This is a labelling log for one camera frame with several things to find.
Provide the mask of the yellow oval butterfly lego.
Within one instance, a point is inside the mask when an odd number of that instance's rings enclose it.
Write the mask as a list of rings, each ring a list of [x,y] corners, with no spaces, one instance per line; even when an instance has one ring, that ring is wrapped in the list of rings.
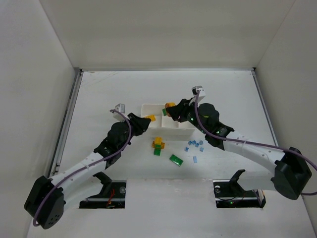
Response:
[[[164,106],[164,109],[165,109],[165,114],[170,117],[170,114],[169,112],[167,111],[168,108],[170,107],[174,107],[175,106],[175,103],[174,102],[170,102],[170,103],[166,103],[165,106]]]

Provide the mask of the yellow and green lego stack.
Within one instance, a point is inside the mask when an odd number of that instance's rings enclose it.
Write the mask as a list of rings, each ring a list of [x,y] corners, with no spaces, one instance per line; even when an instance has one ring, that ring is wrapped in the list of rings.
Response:
[[[154,155],[160,156],[161,151],[165,148],[165,143],[163,142],[162,137],[155,137],[152,142],[152,148],[154,149]]]

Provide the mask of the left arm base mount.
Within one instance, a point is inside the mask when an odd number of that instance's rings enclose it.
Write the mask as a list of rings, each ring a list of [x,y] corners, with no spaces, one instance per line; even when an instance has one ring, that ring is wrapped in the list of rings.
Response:
[[[126,180],[112,180],[103,172],[94,175],[102,185],[99,193],[93,193],[79,203],[80,209],[124,209]]]

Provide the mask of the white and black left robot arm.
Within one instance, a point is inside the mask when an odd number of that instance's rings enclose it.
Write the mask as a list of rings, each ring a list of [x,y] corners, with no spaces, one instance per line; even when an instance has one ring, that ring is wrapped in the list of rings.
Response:
[[[65,172],[47,178],[37,178],[25,201],[24,209],[33,218],[33,226],[47,230],[54,226],[64,213],[66,196],[90,177],[112,166],[134,136],[148,129],[151,119],[133,113],[114,123],[106,138],[89,156]]]

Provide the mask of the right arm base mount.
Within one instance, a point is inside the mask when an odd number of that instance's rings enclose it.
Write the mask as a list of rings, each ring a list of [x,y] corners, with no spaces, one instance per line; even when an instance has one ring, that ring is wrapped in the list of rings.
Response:
[[[238,183],[244,172],[238,170],[230,179],[213,180],[216,208],[264,208],[266,198],[262,190],[244,190]]]

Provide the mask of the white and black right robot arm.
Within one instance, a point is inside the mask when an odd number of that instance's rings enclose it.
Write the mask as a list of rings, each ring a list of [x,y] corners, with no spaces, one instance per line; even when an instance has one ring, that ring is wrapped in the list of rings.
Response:
[[[299,150],[249,141],[238,131],[221,123],[219,112],[212,104],[198,105],[193,99],[183,99],[177,105],[166,104],[165,110],[174,121],[187,121],[196,127],[211,146],[238,154],[267,170],[264,175],[251,178],[240,178],[245,170],[239,170],[237,177],[232,179],[238,188],[274,190],[288,199],[296,200],[312,177],[309,161]]]

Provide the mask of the yellow lego brick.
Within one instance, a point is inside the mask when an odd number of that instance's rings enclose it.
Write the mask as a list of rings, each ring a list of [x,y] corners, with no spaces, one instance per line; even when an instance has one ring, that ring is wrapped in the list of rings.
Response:
[[[145,119],[150,119],[151,122],[154,122],[154,121],[157,120],[155,115],[147,115],[147,116],[145,116],[144,118],[145,118]]]

